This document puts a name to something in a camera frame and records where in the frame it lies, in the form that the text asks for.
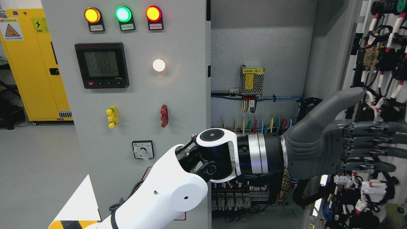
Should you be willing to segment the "grey robotic left hand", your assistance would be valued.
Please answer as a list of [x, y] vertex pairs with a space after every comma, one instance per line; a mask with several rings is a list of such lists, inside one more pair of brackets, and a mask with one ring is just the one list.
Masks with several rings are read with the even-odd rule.
[[406, 158], [405, 149], [390, 147], [406, 144], [406, 123], [335, 119], [364, 94], [362, 87], [335, 92], [282, 135], [286, 168], [292, 175], [304, 180], [352, 170], [396, 170], [377, 156]]

